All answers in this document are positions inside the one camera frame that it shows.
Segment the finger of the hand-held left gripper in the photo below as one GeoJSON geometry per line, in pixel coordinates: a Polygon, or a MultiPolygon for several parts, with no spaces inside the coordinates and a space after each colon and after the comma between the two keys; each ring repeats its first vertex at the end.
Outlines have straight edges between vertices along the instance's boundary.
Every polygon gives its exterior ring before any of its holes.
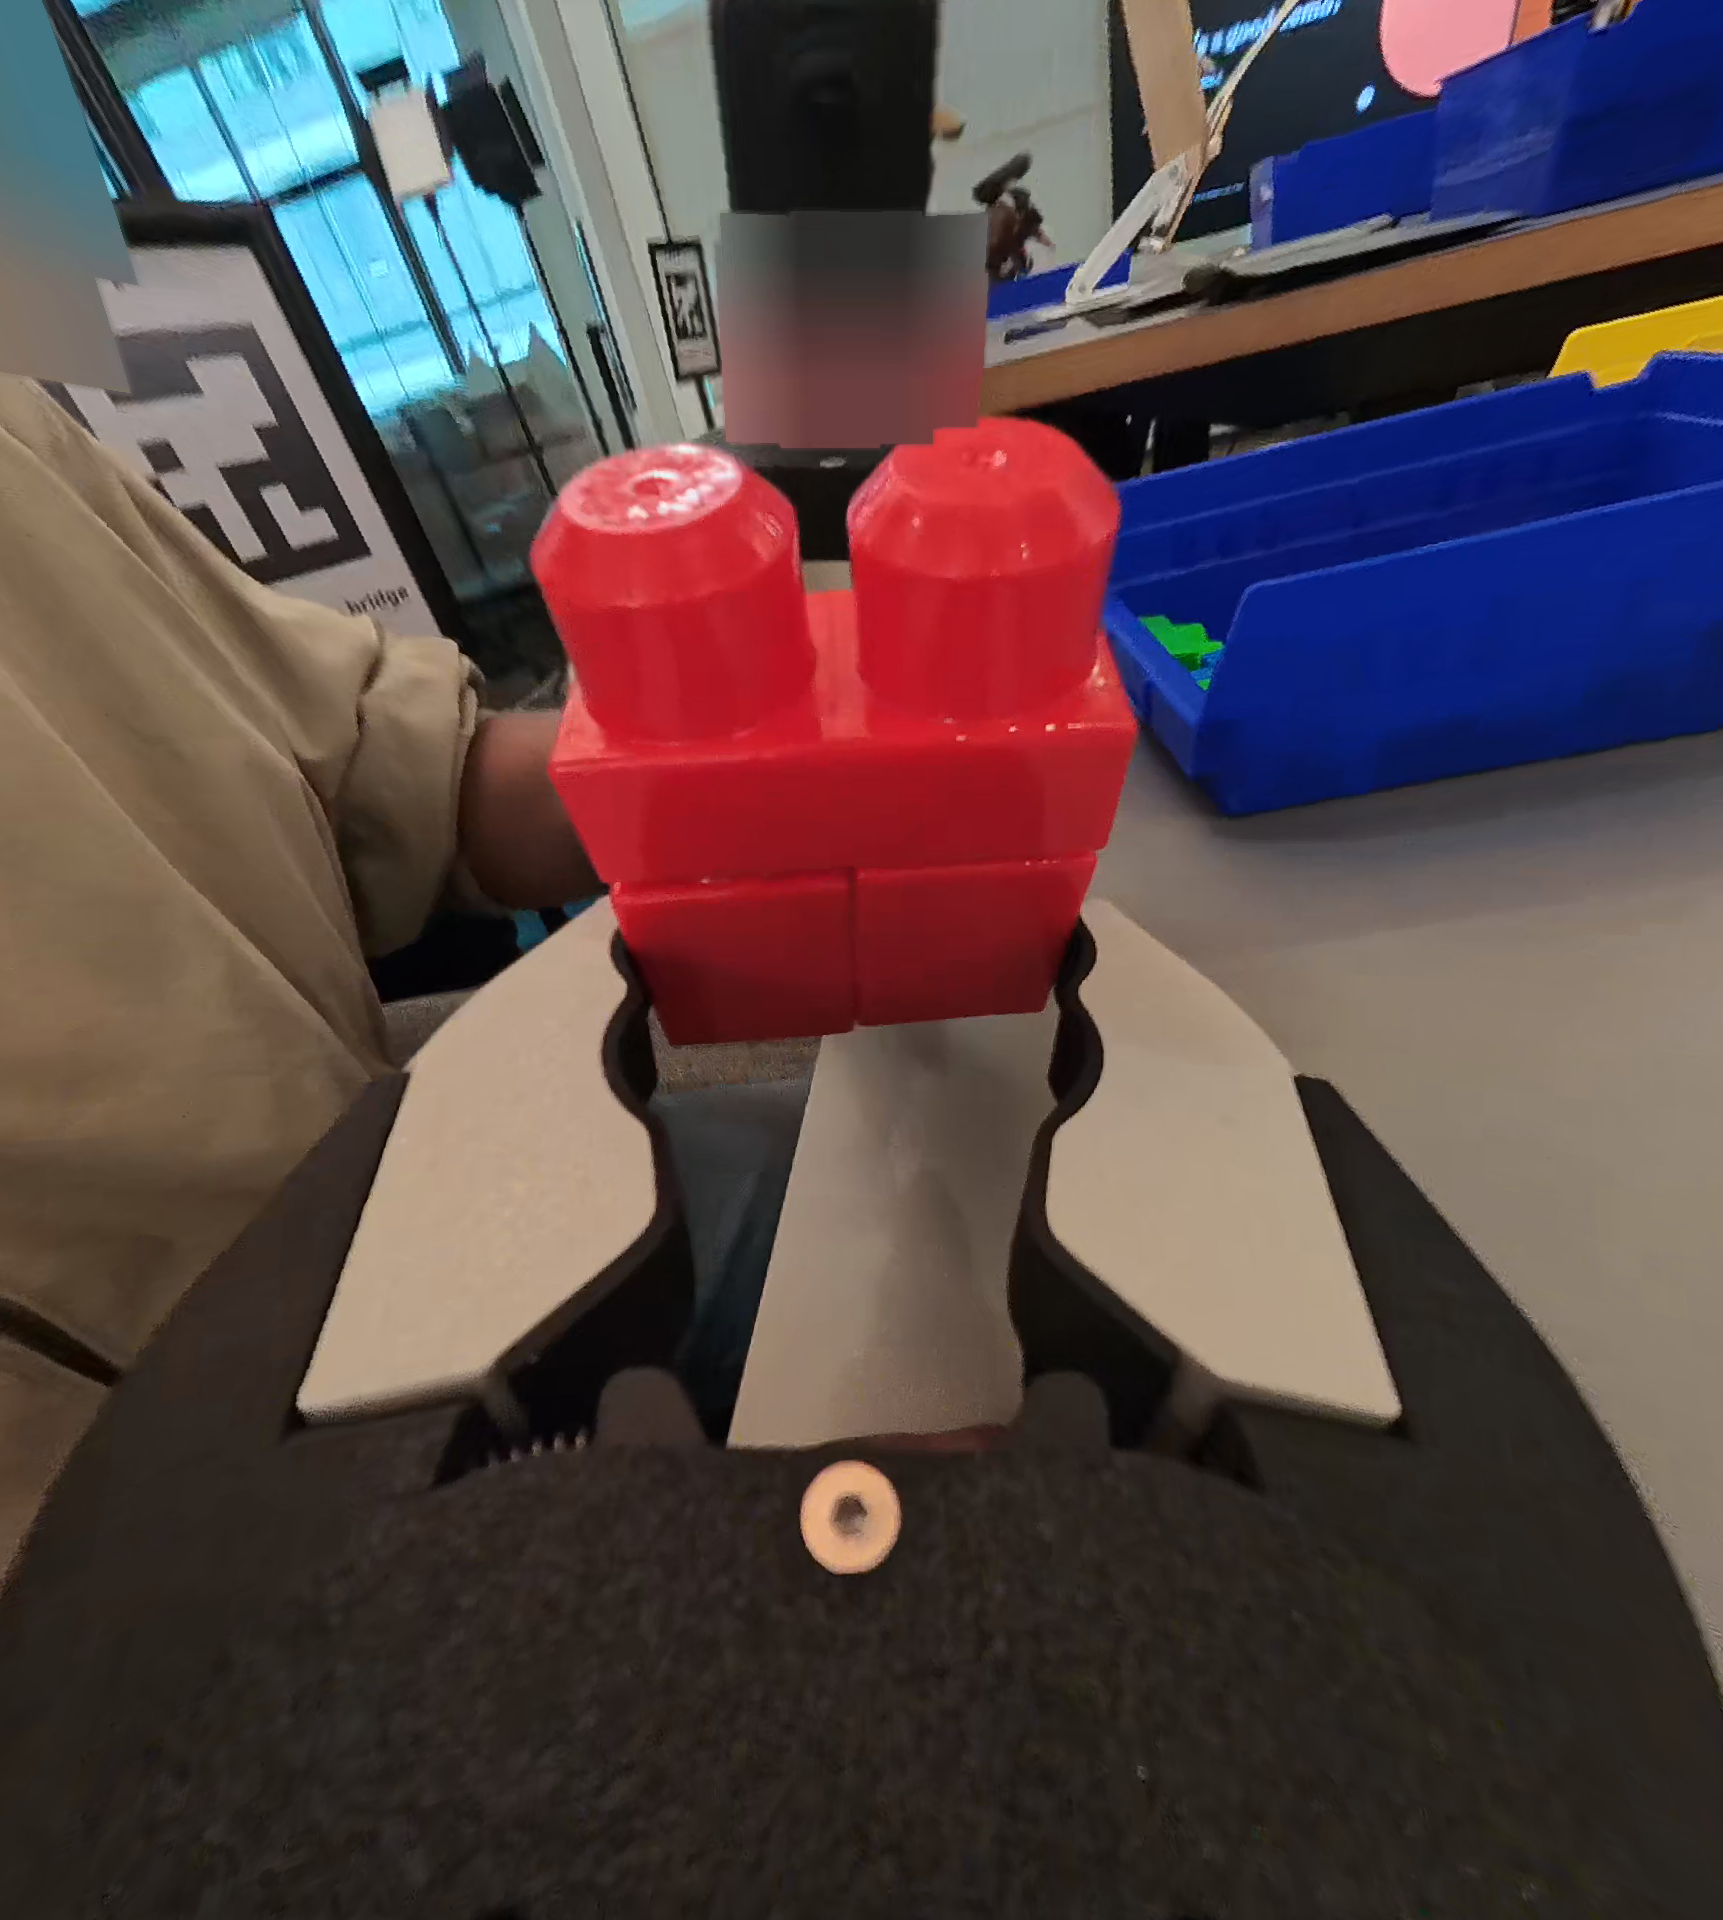
{"type": "Polygon", "coordinates": [[[1005,1015],[821,1041],[731,1448],[1017,1416],[1009,1260],[1055,1034],[1055,1015],[1005,1015]]]}

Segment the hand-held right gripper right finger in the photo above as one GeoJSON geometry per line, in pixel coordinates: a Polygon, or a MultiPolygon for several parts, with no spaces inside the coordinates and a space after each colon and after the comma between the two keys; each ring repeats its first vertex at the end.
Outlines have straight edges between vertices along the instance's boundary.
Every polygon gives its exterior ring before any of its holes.
{"type": "Polygon", "coordinates": [[[1113,1432],[1262,1407],[1384,1432],[1400,1397],[1284,1056],[1117,910],[1053,992],[1051,1106],[1017,1205],[1025,1381],[1077,1376],[1113,1432]]]}

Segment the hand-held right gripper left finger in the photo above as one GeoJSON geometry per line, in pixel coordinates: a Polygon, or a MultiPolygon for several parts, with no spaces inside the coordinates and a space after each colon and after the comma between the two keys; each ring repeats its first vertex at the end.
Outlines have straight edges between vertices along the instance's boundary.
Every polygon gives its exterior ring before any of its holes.
{"type": "Polygon", "coordinates": [[[613,924],[567,924],[413,1054],[297,1388],[313,1426],[471,1403],[587,1426],[665,1368],[691,1251],[647,998],[613,924]]]}

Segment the red mega block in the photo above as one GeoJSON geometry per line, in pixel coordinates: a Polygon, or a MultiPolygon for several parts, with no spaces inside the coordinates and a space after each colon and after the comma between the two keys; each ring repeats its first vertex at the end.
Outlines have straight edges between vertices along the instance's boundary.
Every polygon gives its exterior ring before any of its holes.
{"type": "Polygon", "coordinates": [[[819,1039],[857,1023],[849,871],[623,881],[609,899],[669,1043],[819,1039]]]}
{"type": "Polygon", "coordinates": [[[1097,851],[1137,723],[1103,638],[1119,495],[1025,417],[897,445],[847,587],[717,445],[611,456],[531,548],[571,663],[553,781],[611,886],[1097,851]]]}
{"type": "Polygon", "coordinates": [[[1027,1015],[1061,971],[1093,851],[853,875],[855,1026],[1027,1015]]]}

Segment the blue storage bin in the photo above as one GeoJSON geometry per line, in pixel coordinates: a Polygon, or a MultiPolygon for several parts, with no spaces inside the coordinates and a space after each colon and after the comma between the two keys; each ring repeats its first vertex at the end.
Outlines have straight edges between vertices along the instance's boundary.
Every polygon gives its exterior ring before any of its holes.
{"type": "Polygon", "coordinates": [[[1442,76],[1426,108],[1250,168],[1252,243],[1376,218],[1546,219],[1723,176],[1723,4],[1590,11],[1442,76]]]}
{"type": "Polygon", "coordinates": [[[1129,702],[1226,817],[1723,729],[1723,354],[1117,487],[1129,702]],[[1195,686],[1139,626],[1224,645],[1195,686]]]}

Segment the person's left forearm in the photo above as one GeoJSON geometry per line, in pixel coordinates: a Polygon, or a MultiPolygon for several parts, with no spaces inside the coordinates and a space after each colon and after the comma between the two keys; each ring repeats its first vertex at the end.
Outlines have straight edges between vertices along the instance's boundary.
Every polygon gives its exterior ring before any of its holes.
{"type": "Polygon", "coordinates": [[[463,757],[457,864],[489,906],[553,912],[605,891],[553,781],[561,713],[487,711],[463,757]]]}

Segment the black and white marker sign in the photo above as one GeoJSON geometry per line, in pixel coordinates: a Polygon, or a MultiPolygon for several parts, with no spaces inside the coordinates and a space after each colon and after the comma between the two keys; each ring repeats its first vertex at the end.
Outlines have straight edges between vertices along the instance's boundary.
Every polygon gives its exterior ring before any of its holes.
{"type": "Polygon", "coordinates": [[[647,254],[671,369],[679,380],[717,378],[723,356],[703,243],[663,238],[647,242],[647,254]]]}

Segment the person's beige jacket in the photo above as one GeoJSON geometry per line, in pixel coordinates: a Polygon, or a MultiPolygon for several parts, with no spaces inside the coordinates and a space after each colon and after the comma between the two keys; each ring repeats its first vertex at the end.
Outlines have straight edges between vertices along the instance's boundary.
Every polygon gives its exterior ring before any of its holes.
{"type": "Polygon", "coordinates": [[[481,681],[253,581],[0,373],[0,1586],[107,1388],[391,1066],[481,681]]]}

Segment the dark display screen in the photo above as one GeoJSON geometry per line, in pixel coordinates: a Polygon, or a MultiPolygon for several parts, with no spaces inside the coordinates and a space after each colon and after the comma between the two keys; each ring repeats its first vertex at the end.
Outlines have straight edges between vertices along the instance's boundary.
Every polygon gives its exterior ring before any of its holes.
{"type": "MultiPolygon", "coordinates": [[[[1191,1],[1205,106],[1278,4],[1191,1]]],[[[1354,127],[1434,106],[1450,74],[1490,58],[1592,1],[1306,1],[1260,49],[1232,97],[1217,161],[1207,168],[1181,236],[1242,228],[1248,173],[1264,160],[1354,127]]],[[[1111,58],[1113,212],[1153,171],[1121,4],[1107,5],[1111,58]]]]}

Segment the wooden table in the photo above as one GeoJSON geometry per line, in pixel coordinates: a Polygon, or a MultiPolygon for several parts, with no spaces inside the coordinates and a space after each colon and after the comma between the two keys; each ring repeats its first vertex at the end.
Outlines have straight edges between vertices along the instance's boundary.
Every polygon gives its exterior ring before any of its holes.
{"type": "Polygon", "coordinates": [[[1574,328],[1716,294],[1723,173],[1282,292],[995,343],[981,405],[1268,426],[1544,371],[1574,328]]]}

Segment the large black white marker board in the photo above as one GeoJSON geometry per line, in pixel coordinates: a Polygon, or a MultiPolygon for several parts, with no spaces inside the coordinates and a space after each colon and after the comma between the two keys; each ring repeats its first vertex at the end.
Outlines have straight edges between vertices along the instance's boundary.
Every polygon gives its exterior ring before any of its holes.
{"type": "Polygon", "coordinates": [[[113,206],[131,280],[101,281],[123,383],[45,381],[79,426],[251,579],[393,631],[463,616],[271,212],[113,206]]]}

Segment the yellow storage bin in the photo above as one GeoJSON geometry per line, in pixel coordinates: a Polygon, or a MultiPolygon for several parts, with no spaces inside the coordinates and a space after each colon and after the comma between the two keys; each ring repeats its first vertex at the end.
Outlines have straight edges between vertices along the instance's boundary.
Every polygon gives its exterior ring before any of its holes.
{"type": "Polygon", "coordinates": [[[1723,356],[1723,295],[1686,300],[1568,333],[1548,369],[1604,388],[1636,378],[1662,354],[1723,356]]]}

